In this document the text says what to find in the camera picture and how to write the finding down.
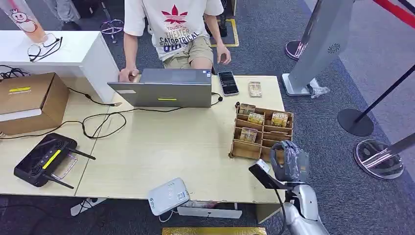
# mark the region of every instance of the gray laptop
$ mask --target gray laptop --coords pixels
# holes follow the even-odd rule
[[[139,82],[108,85],[134,107],[210,107],[209,70],[144,69]]]

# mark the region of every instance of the person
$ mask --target person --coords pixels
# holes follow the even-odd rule
[[[152,43],[167,69],[212,69],[213,52],[203,17],[217,43],[218,63],[228,64],[231,53],[222,42],[216,16],[224,9],[221,0],[125,0],[124,53],[126,67],[120,82],[138,75],[138,36],[148,20]]]
[[[63,31],[80,31],[76,14],[72,8],[71,0],[44,0],[52,14],[59,20],[63,21],[61,30]]]

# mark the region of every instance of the black smartphone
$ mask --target black smartphone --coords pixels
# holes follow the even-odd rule
[[[219,72],[218,77],[219,81],[221,82],[222,92],[224,96],[239,94],[239,90],[236,86],[232,71]]]

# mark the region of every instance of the white t-shirt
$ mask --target white t-shirt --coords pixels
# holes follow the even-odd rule
[[[196,37],[209,37],[203,14],[223,12],[221,0],[125,0],[124,32],[142,36],[144,18],[151,27],[152,42],[164,61],[183,51]]]

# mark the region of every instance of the hand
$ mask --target hand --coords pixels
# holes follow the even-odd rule
[[[222,62],[222,64],[227,65],[231,62],[231,52],[226,48],[225,44],[219,44],[216,48],[218,52],[218,64]]]
[[[138,69],[125,68],[119,72],[118,80],[119,82],[132,82],[138,74],[139,74]]]

